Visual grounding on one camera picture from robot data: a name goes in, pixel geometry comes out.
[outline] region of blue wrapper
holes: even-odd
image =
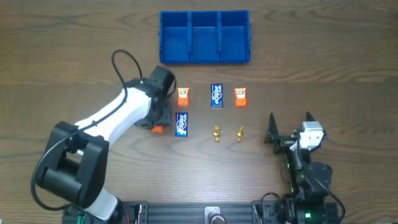
[[[211,107],[223,107],[223,84],[211,84]]]
[[[188,136],[188,113],[175,114],[175,136],[187,137]]]

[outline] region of gold candy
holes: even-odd
[[[214,136],[214,141],[219,142],[220,141],[220,125],[216,125],[216,129],[213,131],[213,136]]]
[[[243,129],[244,129],[245,125],[242,126],[242,128],[239,129],[238,131],[238,142],[242,142],[243,139]]]

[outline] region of wooden surface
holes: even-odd
[[[159,11],[249,9],[247,65],[171,66],[190,88],[189,137],[130,128],[109,154],[106,188],[122,200],[250,202],[289,193],[283,156],[263,139],[270,112],[291,134],[311,111],[328,131],[313,161],[333,168],[345,223],[398,222],[398,3],[380,1],[3,1],[0,3],[0,219],[60,223],[29,181],[50,130],[110,102],[121,86],[110,55],[126,49],[145,75],[159,65]],[[125,79],[135,65],[119,56]],[[212,110],[210,83],[224,84]],[[234,107],[246,87],[248,108]],[[174,112],[176,96],[171,103]],[[221,142],[211,136],[221,125]],[[236,143],[236,131],[246,125]],[[49,205],[64,201],[43,190]]]

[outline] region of tabletop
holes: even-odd
[[[97,112],[121,91],[111,65],[132,53],[144,76],[159,61],[159,11],[250,11],[251,61],[172,65],[190,88],[189,137],[129,128],[109,152],[105,187],[121,200],[251,202],[287,194],[283,155],[264,144],[269,114],[279,132],[305,112],[327,138],[312,161],[333,168],[330,189],[345,223],[398,222],[398,4],[395,0],[3,1],[0,3],[0,219],[60,223],[36,205],[29,181],[50,130]],[[134,63],[116,57],[121,73]],[[223,83],[224,108],[210,108],[210,84]],[[248,107],[236,108],[234,88]],[[214,142],[215,125],[221,126]],[[237,130],[246,125],[242,143]],[[39,189],[49,205],[65,201]]]

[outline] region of blue tray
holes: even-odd
[[[160,62],[247,63],[249,11],[161,11]]]

